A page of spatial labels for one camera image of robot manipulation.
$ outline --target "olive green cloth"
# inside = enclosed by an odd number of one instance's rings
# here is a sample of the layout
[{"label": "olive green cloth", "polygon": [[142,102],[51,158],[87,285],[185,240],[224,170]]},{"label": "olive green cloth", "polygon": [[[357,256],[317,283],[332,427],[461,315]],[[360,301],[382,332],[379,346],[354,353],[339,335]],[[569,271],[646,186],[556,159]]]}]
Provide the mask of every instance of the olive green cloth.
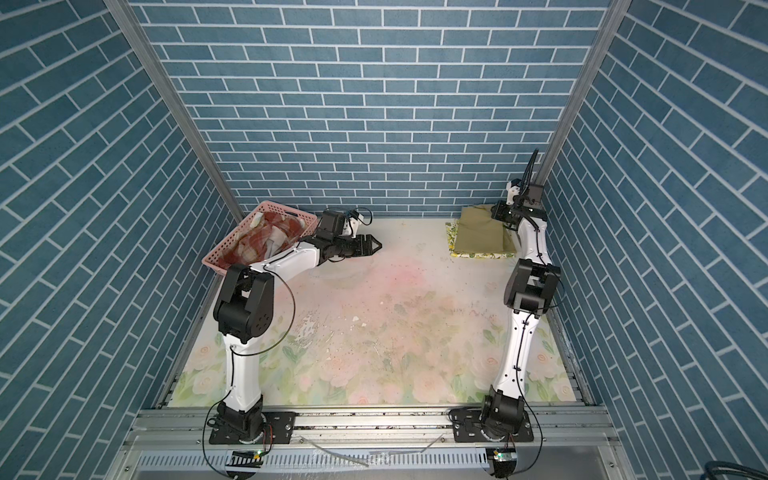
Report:
[{"label": "olive green cloth", "polygon": [[456,253],[514,253],[512,238],[502,222],[491,218],[492,205],[475,205],[462,208],[458,219]]}]

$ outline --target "metal panel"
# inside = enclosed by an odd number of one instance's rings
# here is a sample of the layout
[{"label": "metal panel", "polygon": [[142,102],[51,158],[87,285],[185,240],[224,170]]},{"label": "metal panel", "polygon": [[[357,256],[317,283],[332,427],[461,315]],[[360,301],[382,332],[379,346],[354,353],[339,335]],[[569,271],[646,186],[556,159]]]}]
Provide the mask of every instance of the metal panel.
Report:
[{"label": "metal panel", "polygon": [[547,147],[547,153],[544,155],[544,160],[541,161],[541,166],[536,173],[536,184],[543,185],[547,181],[549,172],[552,171],[552,167],[560,151],[563,149],[565,138],[571,132],[571,127],[574,124],[574,120],[576,120],[579,109],[581,109],[581,104],[584,103],[584,99],[587,97],[592,81],[598,75],[598,69],[603,63],[608,47],[611,46],[611,42],[614,40],[616,31],[621,24],[621,20],[624,19],[624,14],[627,13],[631,2],[632,0],[614,0],[611,3],[611,7],[605,13],[605,17],[602,23],[600,23],[598,36],[594,40],[594,45],[592,45],[589,51],[584,66],[581,68],[576,85],[574,85],[571,96],[568,98],[568,103],[565,104],[563,114],[560,116],[558,127],[554,131],[550,144]]},{"label": "metal panel", "polygon": [[128,40],[128,44],[133,48],[141,65],[144,66],[144,70],[152,80],[157,92],[163,98],[163,102],[168,107],[170,114],[176,119],[179,128],[190,143],[200,164],[203,165],[211,181],[213,181],[227,208],[230,209],[235,220],[240,222],[244,218],[243,210],[240,208],[237,200],[235,200],[234,193],[229,188],[229,185],[227,185],[227,181],[224,180],[221,170],[216,165],[214,156],[208,150],[208,146],[205,144],[203,136],[200,135],[197,126],[192,121],[187,108],[184,107],[184,103],[174,84],[170,81],[168,73],[163,68],[157,52],[152,48],[149,37],[147,37],[146,32],[139,25],[138,18],[136,18],[133,9],[127,0],[104,0],[104,3],[109,8],[109,12],[114,17],[120,30],[122,30],[123,35],[125,35],[125,39]]}]

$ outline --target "wall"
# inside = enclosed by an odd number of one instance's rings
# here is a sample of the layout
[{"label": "wall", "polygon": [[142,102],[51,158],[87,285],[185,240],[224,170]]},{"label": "wall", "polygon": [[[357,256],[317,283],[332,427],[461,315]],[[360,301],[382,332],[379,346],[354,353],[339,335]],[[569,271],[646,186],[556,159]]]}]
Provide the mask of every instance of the wall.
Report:
[{"label": "wall", "polygon": [[550,176],[563,317],[645,478],[768,466],[766,25],[634,0]]},{"label": "wall", "polygon": [[243,208],[446,216],[546,148],[608,0],[258,3],[132,2]]},{"label": "wall", "polygon": [[90,478],[159,393],[231,220],[101,1],[0,12],[0,478]]}]

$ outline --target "pink plastic basket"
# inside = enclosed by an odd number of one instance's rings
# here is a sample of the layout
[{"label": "pink plastic basket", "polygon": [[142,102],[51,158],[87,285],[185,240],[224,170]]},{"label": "pink plastic basket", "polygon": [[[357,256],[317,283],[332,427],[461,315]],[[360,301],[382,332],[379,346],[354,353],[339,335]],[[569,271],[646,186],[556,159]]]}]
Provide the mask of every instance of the pink plastic basket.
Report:
[{"label": "pink plastic basket", "polygon": [[203,258],[203,265],[209,266],[210,268],[214,269],[216,273],[223,276],[227,271],[218,266],[219,258],[221,258],[221,255],[224,252],[232,247],[233,243],[235,243],[235,239],[240,237],[240,233],[250,230],[250,222],[253,220],[253,217],[257,212],[274,212],[276,214],[293,215],[300,218],[301,220],[304,220],[306,229],[301,234],[302,237],[312,235],[315,232],[315,228],[317,227],[317,215],[308,214],[307,212],[302,212],[301,210],[297,210],[291,207],[285,207],[284,205],[276,204],[274,202],[264,201],[261,202],[254,211],[248,214],[248,216],[245,217],[242,222],[240,222],[240,225],[235,227],[235,229],[232,230],[230,234],[224,238],[224,240],[221,240],[219,244],[216,245],[216,247]]}]

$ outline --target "table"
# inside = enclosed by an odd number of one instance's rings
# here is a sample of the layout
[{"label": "table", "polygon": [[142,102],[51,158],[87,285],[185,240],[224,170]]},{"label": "table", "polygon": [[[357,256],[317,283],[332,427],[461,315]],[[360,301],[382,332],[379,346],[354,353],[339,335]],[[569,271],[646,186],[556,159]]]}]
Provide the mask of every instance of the table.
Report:
[{"label": "table", "polygon": [[[260,358],[265,405],[478,402],[498,372],[510,312],[502,292],[515,259],[451,257],[446,219],[375,219],[383,248],[372,257],[326,262],[289,280],[296,321]],[[275,282],[264,346],[279,339],[292,303]],[[170,407],[212,405],[226,392],[225,351],[211,311]],[[546,317],[531,345],[530,402],[573,402]]]}]

